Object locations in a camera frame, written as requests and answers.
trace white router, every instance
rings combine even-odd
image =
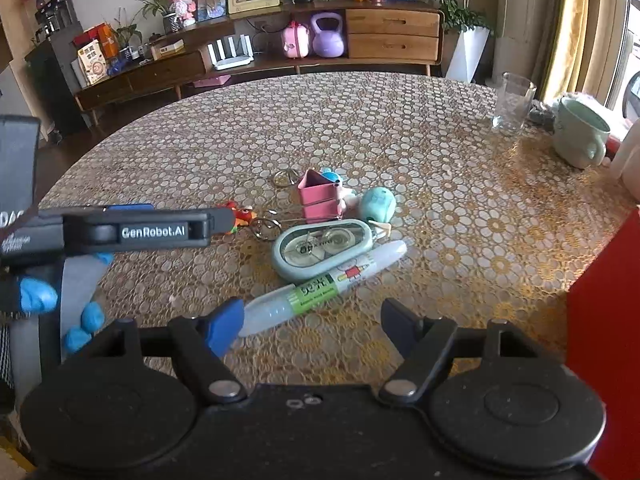
[[[226,70],[227,68],[233,68],[235,66],[248,65],[254,60],[254,50],[251,47],[251,39],[246,34],[240,34],[240,55],[236,55],[236,46],[234,44],[233,36],[226,36],[224,40],[228,44],[229,54],[231,57],[227,57],[225,49],[223,47],[223,40],[216,41],[216,47],[218,48],[218,57],[216,57],[216,48],[213,43],[207,45],[209,49],[209,55],[211,56],[211,62],[216,70]]]

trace floral pattern tablecloth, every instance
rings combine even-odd
[[[634,207],[604,168],[566,165],[551,137],[492,130],[493,90],[391,73],[284,76],[216,89],[125,126],[87,153],[44,205],[236,200],[300,216],[281,168],[331,167],[348,187],[393,190],[392,239],[407,256],[306,316],[238,340],[226,364],[246,384],[379,384],[400,362],[380,304],[402,301],[463,326],[512,320],[562,353],[565,296]],[[108,316],[141,326],[282,286],[249,232],[204,250],[118,254],[100,287]],[[165,360],[152,365],[169,371]]]

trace glass cup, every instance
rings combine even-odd
[[[535,94],[536,86],[527,78],[510,72],[502,74],[492,121],[494,128],[519,131],[529,115]]]

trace green label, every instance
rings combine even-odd
[[[294,288],[289,294],[289,303],[296,314],[302,314],[337,295],[334,279],[330,274],[324,274]]]

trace drawer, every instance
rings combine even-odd
[[[181,54],[141,66],[127,73],[134,92],[143,92],[162,86],[197,78],[206,72],[199,52]]]
[[[438,38],[393,34],[349,34],[349,58],[436,61]]]
[[[440,13],[395,9],[347,9],[349,34],[440,35]]]
[[[76,97],[82,110],[90,110],[117,101],[130,93],[131,88],[127,76],[121,74],[79,91]]]

